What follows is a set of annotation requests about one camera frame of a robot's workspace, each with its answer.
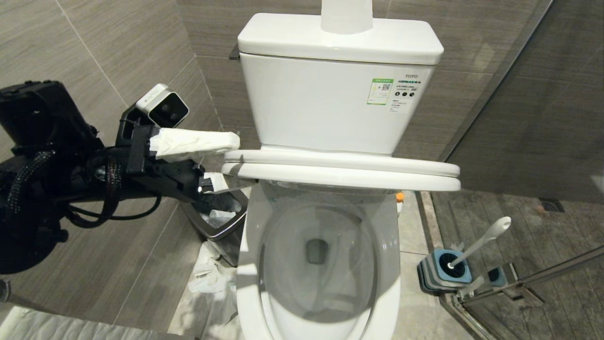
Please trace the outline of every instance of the toilet bowl water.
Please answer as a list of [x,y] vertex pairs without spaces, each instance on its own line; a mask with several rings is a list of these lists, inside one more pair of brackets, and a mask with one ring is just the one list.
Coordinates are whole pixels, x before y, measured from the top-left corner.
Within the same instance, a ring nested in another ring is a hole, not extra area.
[[[400,270],[396,207],[387,198],[254,187],[238,269],[244,276],[254,266],[257,275],[238,278],[246,339],[382,338],[370,337],[369,326],[381,313],[396,320]],[[376,328],[389,338],[394,322]]]

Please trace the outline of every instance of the white toilet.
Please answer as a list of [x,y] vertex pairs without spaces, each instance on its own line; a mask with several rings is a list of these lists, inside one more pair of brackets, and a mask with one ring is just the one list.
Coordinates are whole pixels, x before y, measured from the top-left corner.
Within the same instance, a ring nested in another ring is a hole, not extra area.
[[321,27],[320,16],[259,13],[239,35],[262,147],[227,153],[222,172],[260,180],[237,268],[247,340],[390,339],[393,193],[460,188],[455,165],[392,158],[443,53],[431,27]]

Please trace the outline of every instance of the crumpled tissue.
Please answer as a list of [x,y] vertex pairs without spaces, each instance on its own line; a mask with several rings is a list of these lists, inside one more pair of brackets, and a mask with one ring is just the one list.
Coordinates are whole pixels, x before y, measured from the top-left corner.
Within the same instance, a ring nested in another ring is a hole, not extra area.
[[149,151],[156,152],[156,159],[169,163],[186,159],[201,163],[205,155],[237,150],[239,146],[239,136],[233,132],[161,128],[149,139]]
[[219,257],[220,254],[211,241],[201,244],[199,256],[193,267],[195,279],[187,284],[191,293],[214,294],[225,290],[227,285],[233,284],[235,279],[234,268],[220,266],[222,268],[221,272],[216,262]]

